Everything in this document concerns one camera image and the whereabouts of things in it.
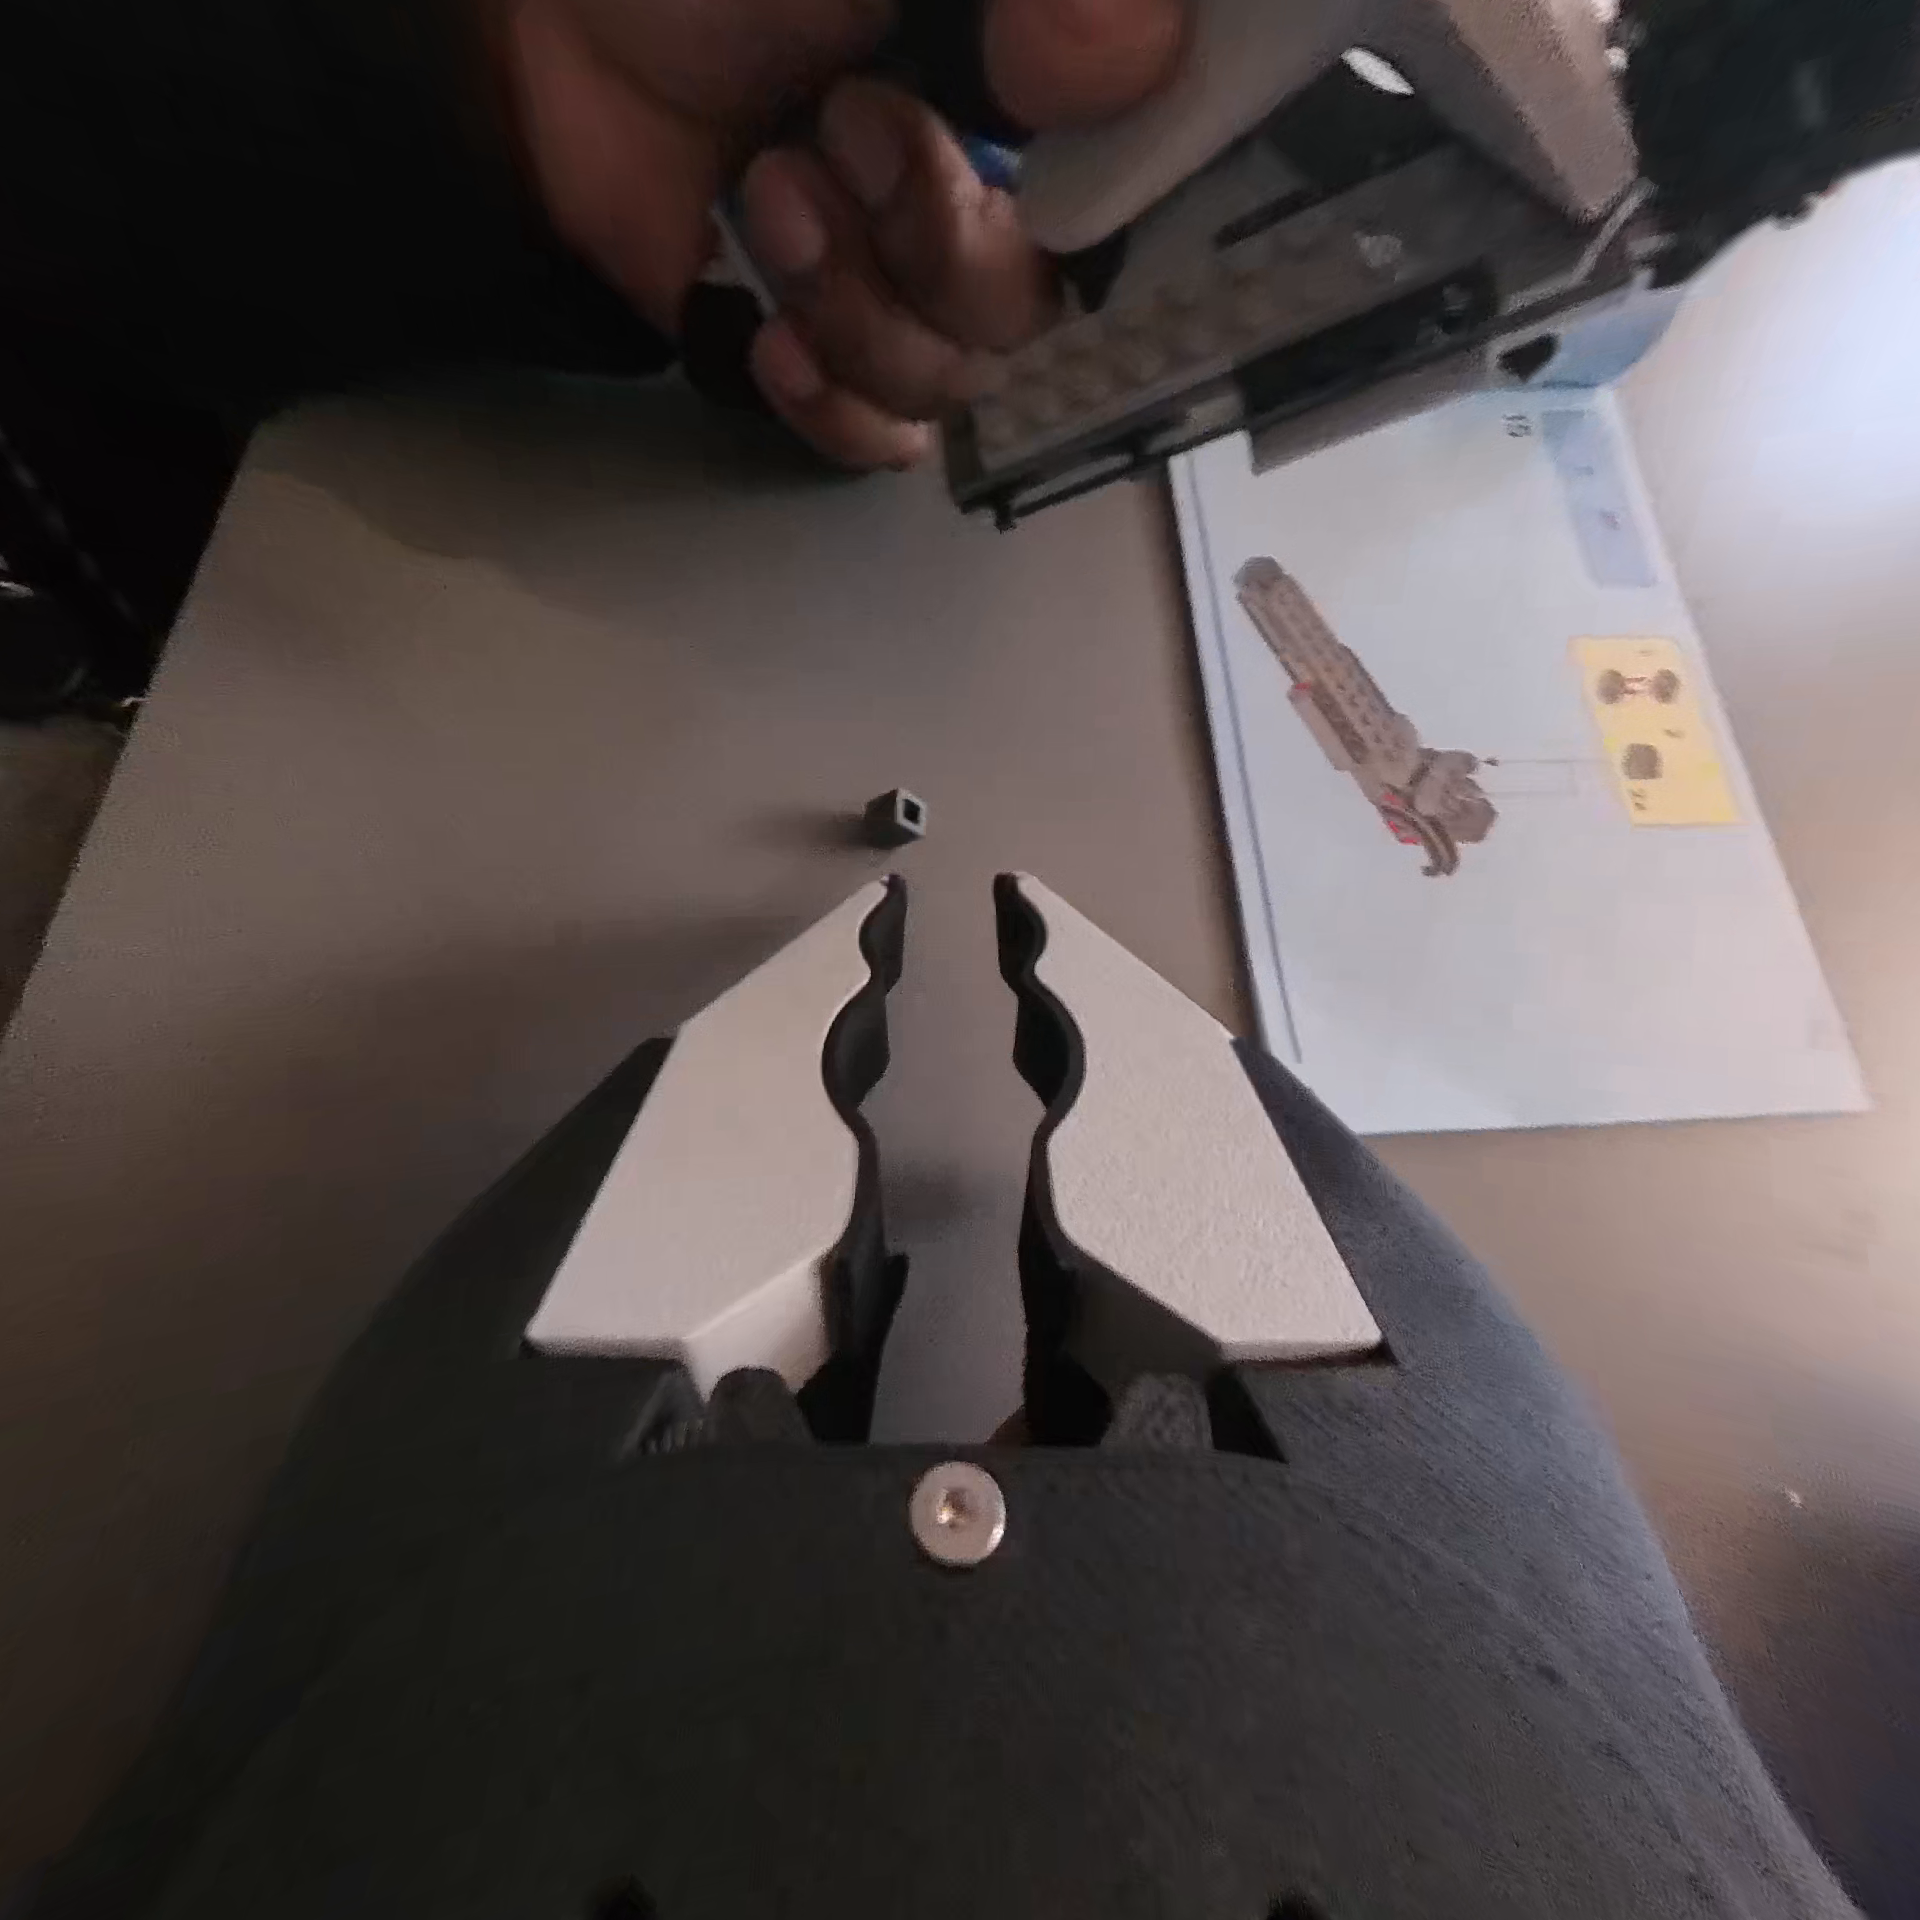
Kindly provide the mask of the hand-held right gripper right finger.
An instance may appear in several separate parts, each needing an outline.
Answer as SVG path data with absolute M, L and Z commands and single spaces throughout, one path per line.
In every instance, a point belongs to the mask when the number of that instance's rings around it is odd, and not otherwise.
M 992 907 L 1040 1105 L 1017 1235 L 1026 1439 L 1096 1448 L 1158 1383 L 1200 1434 L 1232 1434 L 1245 1375 L 1381 1360 L 1229 1028 L 1035 876 L 996 876 Z

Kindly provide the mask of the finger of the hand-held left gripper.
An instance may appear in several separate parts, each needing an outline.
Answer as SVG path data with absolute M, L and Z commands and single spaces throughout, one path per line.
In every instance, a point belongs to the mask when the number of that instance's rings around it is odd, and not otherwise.
M 1438 121 L 1577 220 L 1638 174 L 1601 15 L 1580 3 L 1204 3 L 1168 86 L 1025 154 L 1025 227 L 1051 255 L 1105 243 L 1361 48 Z

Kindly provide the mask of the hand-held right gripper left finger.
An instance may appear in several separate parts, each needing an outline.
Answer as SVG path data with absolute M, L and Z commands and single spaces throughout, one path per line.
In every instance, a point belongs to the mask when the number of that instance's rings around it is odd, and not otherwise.
M 865 1107 L 892 1063 L 905 883 L 856 890 L 684 1023 L 523 1337 L 660 1360 L 710 1394 L 763 1371 L 826 1443 L 874 1430 L 905 1291 Z

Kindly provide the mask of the grey black toy brick model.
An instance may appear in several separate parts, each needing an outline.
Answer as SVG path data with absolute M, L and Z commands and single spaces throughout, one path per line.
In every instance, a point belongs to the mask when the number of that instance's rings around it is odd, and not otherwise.
M 1915 154 L 1915 3 L 1590 6 L 1638 174 L 1577 220 L 1348 50 L 1105 243 L 945 431 L 961 512 L 1243 434 L 1258 472 L 1475 394 L 1598 390 L 1717 255 Z

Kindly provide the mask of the grey desk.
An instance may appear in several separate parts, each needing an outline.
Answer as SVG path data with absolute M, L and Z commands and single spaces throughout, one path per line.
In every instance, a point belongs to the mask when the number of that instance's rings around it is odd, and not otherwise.
M 1875 1108 L 1381 1142 L 1604 1414 L 1860 1907 L 1915 1915 L 1915 459 L 1627 396 Z M 4 1042 L 4 1889 L 149 1734 L 316 1383 L 638 1040 L 905 852 L 881 1426 L 1013 1407 L 992 879 L 1253 1024 L 1168 512 L 996 536 L 672 391 L 332 406 L 238 473 Z

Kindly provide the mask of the person's left hand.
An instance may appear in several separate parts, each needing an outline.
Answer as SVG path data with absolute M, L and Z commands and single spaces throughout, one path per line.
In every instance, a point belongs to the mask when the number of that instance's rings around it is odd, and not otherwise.
M 563 246 L 676 331 L 736 193 L 772 313 L 757 394 L 826 459 L 909 470 L 1054 318 L 1016 207 L 922 99 L 874 72 L 896 6 L 502 6 L 496 60 Z

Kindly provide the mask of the open instruction booklet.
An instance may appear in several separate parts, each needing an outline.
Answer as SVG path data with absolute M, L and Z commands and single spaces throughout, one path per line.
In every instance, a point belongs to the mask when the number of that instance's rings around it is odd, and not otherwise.
M 1610 391 L 1168 488 L 1258 1036 L 1337 1118 L 1867 1111 Z

